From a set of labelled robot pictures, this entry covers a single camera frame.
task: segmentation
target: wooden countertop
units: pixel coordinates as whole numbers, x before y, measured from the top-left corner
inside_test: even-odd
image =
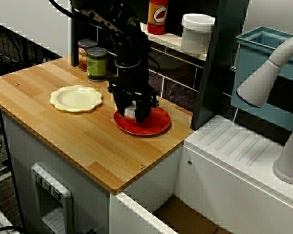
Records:
[[[89,113],[59,111],[49,102],[50,95],[72,85],[95,88],[103,95],[102,105]],[[64,57],[0,77],[0,108],[116,195],[181,145],[193,132],[192,113],[159,97],[160,107],[170,115],[170,128],[156,137],[137,137],[116,126],[116,105],[107,85],[88,81]]]

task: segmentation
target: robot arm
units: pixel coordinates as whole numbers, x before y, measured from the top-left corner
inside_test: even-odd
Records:
[[[110,32],[116,49],[118,77],[108,78],[108,91],[113,94],[119,113],[136,102],[135,117],[143,122],[158,106],[158,93],[148,84],[148,53],[150,43],[141,31],[136,12],[123,0],[70,0],[73,13],[59,7],[58,10],[73,20],[89,23]]]

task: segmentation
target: white faucet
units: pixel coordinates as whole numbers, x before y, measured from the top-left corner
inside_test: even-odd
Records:
[[[245,103],[260,108],[267,100],[282,66],[293,56],[293,37],[282,43],[269,59],[237,89]],[[281,180],[293,184],[293,132],[272,167]]]

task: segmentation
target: red bottle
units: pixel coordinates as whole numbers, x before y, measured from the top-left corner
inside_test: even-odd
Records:
[[[148,7],[147,31],[152,34],[165,33],[168,0],[150,0]]]

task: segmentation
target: white wall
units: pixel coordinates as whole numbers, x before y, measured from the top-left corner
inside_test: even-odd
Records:
[[[61,56],[70,55],[70,23],[48,0],[0,0],[0,24]],[[250,0],[244,30],[260,25],[293,34],[293,0]]]
[[[57,0],[69,9],[69,0]],[[70,55],[70,23],[48,0],[0,0],[0,24],[60,56]]]
[[[293,0],[250,0],[244,31],[262,25],[293,34]]]

